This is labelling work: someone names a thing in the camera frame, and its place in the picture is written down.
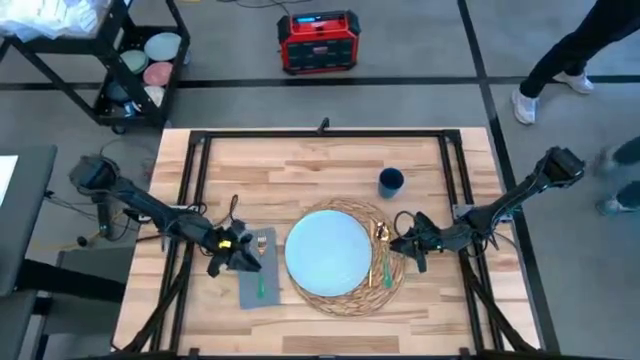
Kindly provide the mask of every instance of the dark blue cup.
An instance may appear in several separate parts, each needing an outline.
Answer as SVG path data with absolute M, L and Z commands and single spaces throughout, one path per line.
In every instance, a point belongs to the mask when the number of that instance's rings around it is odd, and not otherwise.
M 402 172 L 395 168 L 386 168 L 380 173 L 378 193 L 384 199 L 391 199 L 404 185 Z

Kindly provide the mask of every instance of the cart wheel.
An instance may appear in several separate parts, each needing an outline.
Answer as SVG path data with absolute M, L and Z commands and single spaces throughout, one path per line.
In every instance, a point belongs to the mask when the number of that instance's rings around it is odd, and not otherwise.
M 113 125 L 111 127 L 111 131 L 116 135 L 124 135 L 127 133 L 127 128 L 124 126 Z
M 189 65 L 191 63 L 191 49 L 187 50 L 187 54 L 184 56 L 183 65 Z

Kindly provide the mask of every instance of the round rattan placemat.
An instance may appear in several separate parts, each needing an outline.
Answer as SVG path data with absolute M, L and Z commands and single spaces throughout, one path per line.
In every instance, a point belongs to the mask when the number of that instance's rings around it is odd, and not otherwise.
M 369 287 L 369 276 L 365 276 L 364 280 L 352 291 L 332 297 L 317 296 L 309 293 L 300 287 L 291 275 L 293 287 L 298 291 L 300 296 L 316 310 L 333 316 L 365 316 L 376 311 L 396 294 L 404 280 L 404 256 L 392 252 L 386 247 L 385 243 L 371 236 L 372 226 L 378 221 L 384 221 L 391 232 L 390 240 L 397 236 L 393 229 L 393 224 L 387 216 L 377 207 L 365 201 L 349 198 L 332 198 L 323 200 L 310 208 L 306 209 L 302 217 L 320 210 L 336 210 L 353 216 L 369 233 L 369 241 L 371 241 L 372 258 L 371 270 L 372 282 Z M 393 286 L 387 289 L 384 286 L 384 254 L 387 252 L 389 258 L 389 267 L 393 277 Z

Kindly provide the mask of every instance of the person's leg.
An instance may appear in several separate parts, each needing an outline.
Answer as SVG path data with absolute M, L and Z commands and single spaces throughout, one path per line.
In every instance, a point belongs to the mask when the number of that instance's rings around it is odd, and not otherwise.
M 622 188 L 615 196 L 599 201 L 596 209 L 602 215 L 640 211 L 640 181 L 634 181 Z
M 622 188 L 616 195 L 616 200 L 627 209 L 640 209 L 640 181 Z
M 610 43 L 638 28 L 640 4 L 637 0 L 598 0 L 580 26 L 554 45 L 520 84 L 520 93 L 537 98 L 554 75 L 584 72 L 587 60 Z
M 594 162 L 597 176 L 606 176 L 621 166 L 634 165 L 640 162 L 640 136 L 629 140 L 618 147 L 606 147 Z
M 615 150 L 613 161 L 616 164 L 627 166 L 640 162 L 640 136 L 629 140 Z

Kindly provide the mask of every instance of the shoe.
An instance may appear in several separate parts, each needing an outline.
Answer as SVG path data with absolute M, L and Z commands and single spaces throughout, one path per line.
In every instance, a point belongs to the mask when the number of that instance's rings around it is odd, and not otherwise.
M 622 213 L 633 213 L 640 211 L 640 208 L 628 208 L 622 206 L 615 197 L 601 200 L 596 203 L 596 209 L 603 216 L 618 215 Z
M 593 92 L 593 83 L 587 78 L 586 73 L 578 76 L 567 75 L 564 71 L 553 77 L 553 80 L 569 85 L 575 92 L 588 95 Z
M 521 124 L 533 125 L 536 123 L 536 108 L 538 98 L 530 98 L 522 95 L 520 89 L 515 89 L 511 94 L 513 113 Z
M 605 147 L 600 150 L 600 154 L 593 162 L 595 176 L 605 177 L 620 168 L 620 164 L 613 159 L 615 151 L 616 149 L 611 147 Z

